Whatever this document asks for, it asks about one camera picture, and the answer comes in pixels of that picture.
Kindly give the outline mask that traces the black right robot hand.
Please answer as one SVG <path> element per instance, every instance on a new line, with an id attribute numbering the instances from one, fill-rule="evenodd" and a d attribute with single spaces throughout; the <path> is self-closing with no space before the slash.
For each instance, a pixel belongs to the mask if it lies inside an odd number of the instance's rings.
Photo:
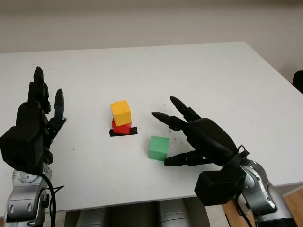
<path id="1" fill-rule="evenodd" d="M 168 125 L 171 130 L 183 131 L 187 142 L 195 150 L 168 157 L 164 160 L 164 165 L 196 166 L 213 163 L 224 166 L 238 154 L 231 137 L 214 121 L 200 117 L 192 108 L 187 107 L 174 96 L 171 96 L 170 100 L 183 115 L 184 120 L 161 112 L 152 112 L 152 115 Z"/>

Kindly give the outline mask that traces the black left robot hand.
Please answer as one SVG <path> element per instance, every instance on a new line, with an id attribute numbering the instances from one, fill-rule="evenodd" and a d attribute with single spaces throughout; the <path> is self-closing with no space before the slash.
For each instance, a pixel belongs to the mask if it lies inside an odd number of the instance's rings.
<path id="1" fill-rule="evenodd" d="M 49 90 L 44 82 L 43 70 L 37 66 L 34 72 L 34 79 L 29 84 L 27 102 L 21 104 L 18 109 L 16 127 L 40 133 L 43 136 L 44 146 L 46 147 L 52 144 L 59 130 L 67 121 L 63 116 L 63 90 L 60 88 L 56 92 L 54 117 L 50 120 L 46 117 L 46 114 L 51 111 L 48 98 Z"/>

